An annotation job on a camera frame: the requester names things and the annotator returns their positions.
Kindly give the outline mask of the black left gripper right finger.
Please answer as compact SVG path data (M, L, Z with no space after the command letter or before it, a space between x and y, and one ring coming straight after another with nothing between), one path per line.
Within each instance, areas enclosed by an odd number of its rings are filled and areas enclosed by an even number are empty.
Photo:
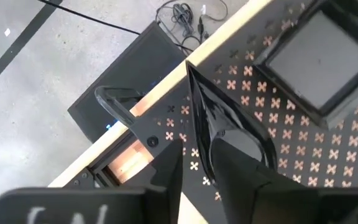
M358 188L305 187L222 139L211 152L228 224L358 224Z

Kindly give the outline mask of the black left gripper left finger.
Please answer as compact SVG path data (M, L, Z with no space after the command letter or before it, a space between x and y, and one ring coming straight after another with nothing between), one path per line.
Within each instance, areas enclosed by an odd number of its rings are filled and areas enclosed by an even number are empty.
M21 188L0 196L0 224L177 224L183 144L176 139L116 188Z

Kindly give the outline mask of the black teardrop mini plate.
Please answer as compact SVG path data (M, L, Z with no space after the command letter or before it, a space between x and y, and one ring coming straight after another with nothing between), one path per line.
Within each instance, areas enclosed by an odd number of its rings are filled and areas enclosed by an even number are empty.
M186 61L195 140L206 176L217 186L212 143L222 139L277 170L277 153L267 128Z

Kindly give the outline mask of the black square mini plate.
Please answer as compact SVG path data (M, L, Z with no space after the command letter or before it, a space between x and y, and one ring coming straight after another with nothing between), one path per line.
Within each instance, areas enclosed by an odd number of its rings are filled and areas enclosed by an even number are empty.
M314 0L254 62L319 127L358 106L358 0Z

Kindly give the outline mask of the black perforated metal shelf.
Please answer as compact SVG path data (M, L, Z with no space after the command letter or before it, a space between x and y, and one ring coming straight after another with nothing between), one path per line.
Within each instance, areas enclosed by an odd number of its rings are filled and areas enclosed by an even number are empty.
M320 128L254 66L312 1L249 0L189 59L267 127L281 174L309 187L358 187L358 103L329 129ZM201 166L190 111L180 64L134 114L146 117L160 142L183 141L179 224L226 224L220 194Z

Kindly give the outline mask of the black box on floor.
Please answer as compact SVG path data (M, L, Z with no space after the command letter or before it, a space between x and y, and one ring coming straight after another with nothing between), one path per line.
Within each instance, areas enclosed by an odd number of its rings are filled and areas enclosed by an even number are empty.
M83 134L97 141L117 121L96 100L99 86L130 88L147 94L184 59L185 54L156 22L147 28L68 108Z

